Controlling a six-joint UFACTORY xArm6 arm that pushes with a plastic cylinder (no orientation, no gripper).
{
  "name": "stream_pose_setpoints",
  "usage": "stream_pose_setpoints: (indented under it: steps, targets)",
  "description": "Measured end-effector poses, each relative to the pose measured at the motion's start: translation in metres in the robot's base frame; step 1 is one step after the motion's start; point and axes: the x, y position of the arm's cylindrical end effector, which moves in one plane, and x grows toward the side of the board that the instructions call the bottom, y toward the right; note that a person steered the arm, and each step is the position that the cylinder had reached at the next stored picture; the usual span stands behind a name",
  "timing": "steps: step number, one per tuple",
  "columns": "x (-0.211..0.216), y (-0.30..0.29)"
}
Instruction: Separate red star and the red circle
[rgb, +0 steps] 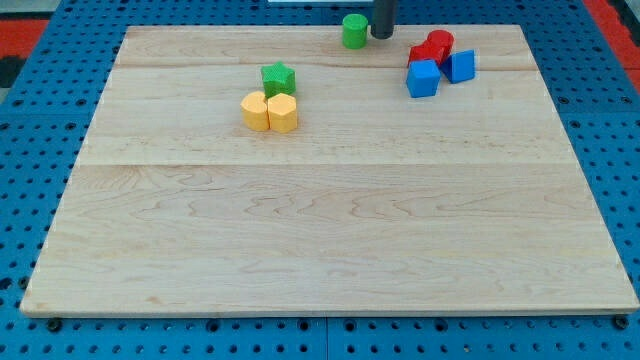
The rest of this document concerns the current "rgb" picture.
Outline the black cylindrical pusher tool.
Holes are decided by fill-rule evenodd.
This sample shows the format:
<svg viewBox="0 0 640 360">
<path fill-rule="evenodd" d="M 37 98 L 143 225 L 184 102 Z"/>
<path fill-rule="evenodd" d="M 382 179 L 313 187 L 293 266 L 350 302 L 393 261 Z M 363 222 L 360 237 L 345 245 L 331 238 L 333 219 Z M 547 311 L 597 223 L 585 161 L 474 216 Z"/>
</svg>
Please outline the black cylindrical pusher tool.
<svg viewBox="0 0 640 360">
<path fill-rule="evenodd" d="M 394 33 L 398 0 L 374 0 L 372 7 L 371 35 L 376 39 L 388 39 Z"/>
</svg>

